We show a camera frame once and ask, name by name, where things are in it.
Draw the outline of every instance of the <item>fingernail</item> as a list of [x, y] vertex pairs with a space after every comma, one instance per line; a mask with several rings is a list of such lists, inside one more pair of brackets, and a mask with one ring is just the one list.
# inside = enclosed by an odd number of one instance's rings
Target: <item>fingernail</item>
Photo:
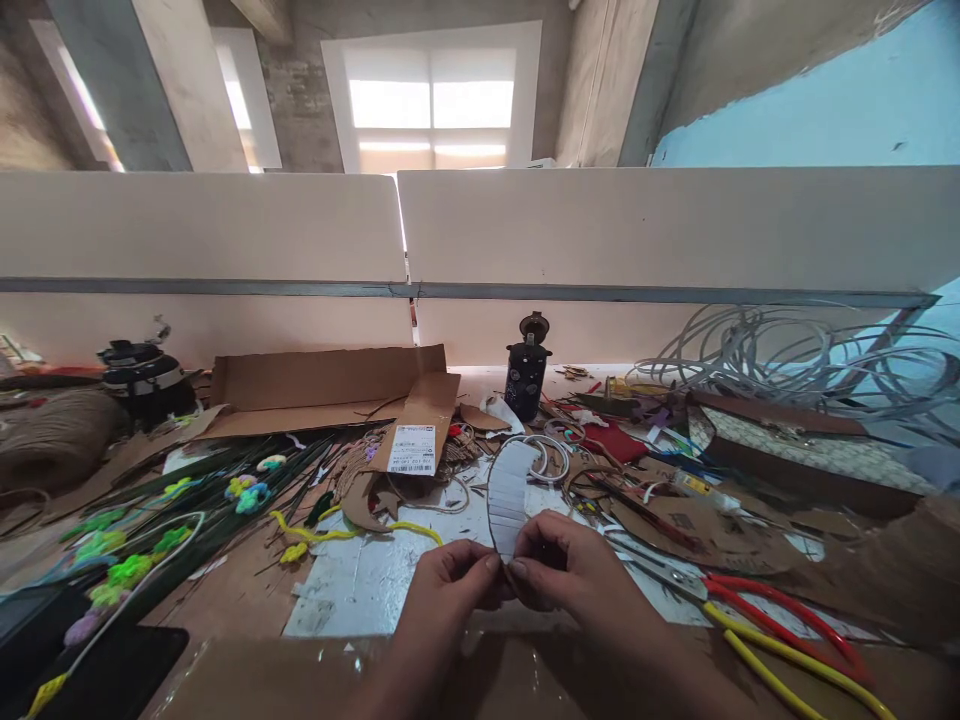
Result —
[[516, 576], [517, 576], [518, 578], [520, 578], [521, 580], [526, 580], [526, 579], [527, 579], [527, 574], [528, 574], [528, 573], [527, 573], [527, 566], [524, 565], [524, 564], [523, 564], [522, 562], [520, 562], [519, 560], [514, 560], [512, 563], [510, 563], [510, 572], [512, 572], [514, 575], [516, 575]]

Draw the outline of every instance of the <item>red fabric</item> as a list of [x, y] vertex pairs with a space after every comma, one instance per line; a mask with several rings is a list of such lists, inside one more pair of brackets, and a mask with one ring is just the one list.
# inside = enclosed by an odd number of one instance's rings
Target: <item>red fabric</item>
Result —
[[607, 451], [617, 459], [618, 462], [628, 463], [647, 454], [647, 446], [639, 440], [634, 440], [627, 435], [619, 425], [610, 423], [610, 427], [600, 427], [599, 425], [586, 425], [584, 430], [587, 432], [587, 439], [583, 442], [588, 450], [600, 452], [600, 447], [590, 442], [596, 440], [602, 442]]

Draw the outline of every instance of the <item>white sticker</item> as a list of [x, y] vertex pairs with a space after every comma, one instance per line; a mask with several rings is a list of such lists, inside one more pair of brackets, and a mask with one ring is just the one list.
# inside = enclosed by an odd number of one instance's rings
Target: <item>white sticker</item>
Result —
[[437, 471], [434, 425], [397, 425], [387, 472], [433, 475]]

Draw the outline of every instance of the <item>window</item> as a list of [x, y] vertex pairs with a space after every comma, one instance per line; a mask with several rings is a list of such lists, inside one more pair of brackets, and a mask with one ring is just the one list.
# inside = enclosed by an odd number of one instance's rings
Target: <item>window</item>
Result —
[[523, 166], [540, 23], [321, 43], [348, 173]]
[[[56, 23], [31, 20], [30, 25], [66, 93], [94, 158], [109, 164], [112, 170], [123, 172], [123, 164], [110, 142], [109, 129], [104, 127], [103, 118], [60, 37]], [[250, 172], [260, 173], [263, 168], [281, 167], [273, 115], [253, 32], [244, 28], [211, 28], [211, 32]]]

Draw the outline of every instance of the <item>red handle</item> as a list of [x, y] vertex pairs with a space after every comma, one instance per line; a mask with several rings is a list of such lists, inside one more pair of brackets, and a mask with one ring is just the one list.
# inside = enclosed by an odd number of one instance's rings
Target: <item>red handle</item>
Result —
[[[789, 595], [785, 595], [779, 590], [769, 585], [756, 582], [755, 580], [727, 575], [714, 575], [712, 573], [707, 575], [704, 580], [704, 585], [708, 593], [717, 595], [725, 602], [733, 605], [733, 607], [748, 617], [755, 625], [770, 631], [790, 647], [799, 650], [805, 655], [809, 655], [815, 660], [819, 660], [824, 665], [829, 665], [837, 672], [849, 677], [858, 685], [867, 689], [873, 687], [873, 676], [864, 664], [863, 658], [860, 657], [860, 654], [853, 646], [841, 637], [836, 630], [824, 622], [819, 615], [801, 605]], [[790, 630], [760, 610], [756, 605], [740, 597], [738, 594], [740, 592], [760, 595], [768, 600], [772, 600], [791, 615], [802, 620], [804, 624], [813, 628], [820, 637], [829, 641], [830, 644], [836, 648], [837, 652], [846, 660], [847, 666], [845, 667], [843, 663], [824, 655], [803, 638], [797, 637]]]

